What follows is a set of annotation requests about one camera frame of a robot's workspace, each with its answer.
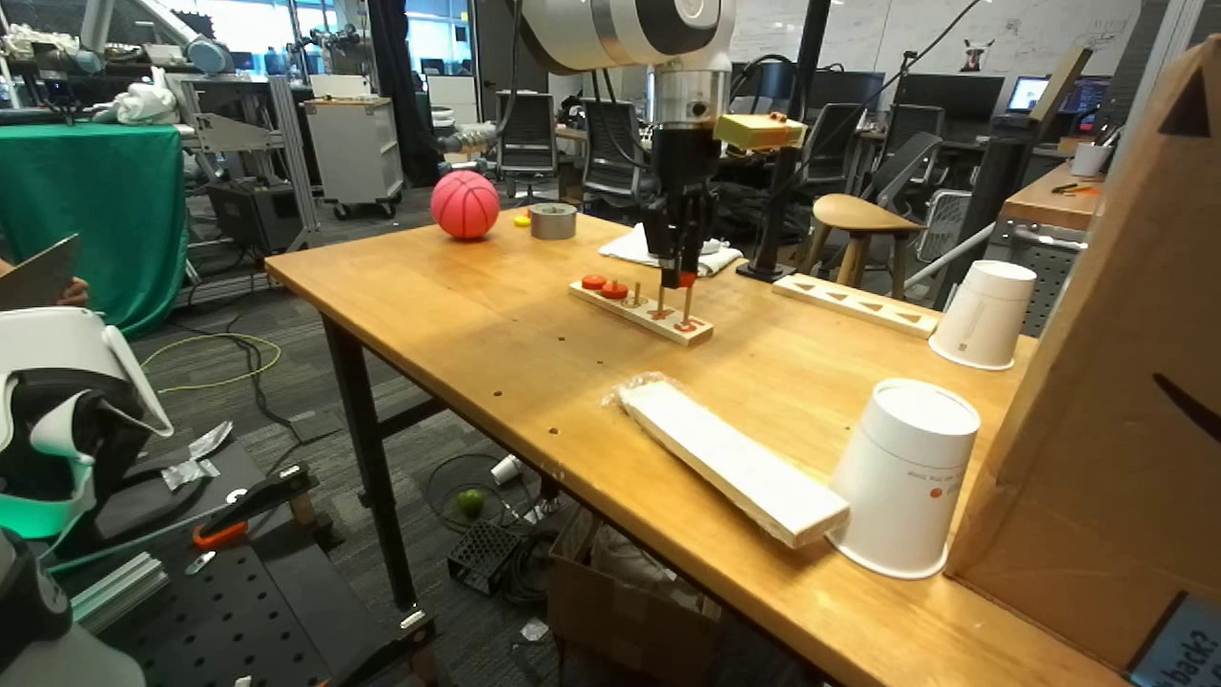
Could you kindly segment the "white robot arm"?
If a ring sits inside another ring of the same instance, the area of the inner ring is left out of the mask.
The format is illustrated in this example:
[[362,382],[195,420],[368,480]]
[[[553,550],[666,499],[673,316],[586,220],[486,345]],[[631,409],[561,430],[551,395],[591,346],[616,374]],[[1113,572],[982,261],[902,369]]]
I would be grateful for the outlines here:
[[518,0],[518,14],[553,73],[645,73],[645,115],[624,101],[588,107],[588,170],[634,181],[659,281],[691,287],[710,237],[714,117],[737,0]]

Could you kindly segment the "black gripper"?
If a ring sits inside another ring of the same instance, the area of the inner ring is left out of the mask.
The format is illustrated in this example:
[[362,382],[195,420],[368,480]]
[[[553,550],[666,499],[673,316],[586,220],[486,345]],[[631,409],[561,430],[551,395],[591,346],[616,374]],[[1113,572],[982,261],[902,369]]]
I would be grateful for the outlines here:
[[652,135],[652,189],[645,196],[645,241],[659,262],[659,287],[681,287],[681,273],[700,273],[710,229],[710,172],[718,142],[710,125],[666,125]]

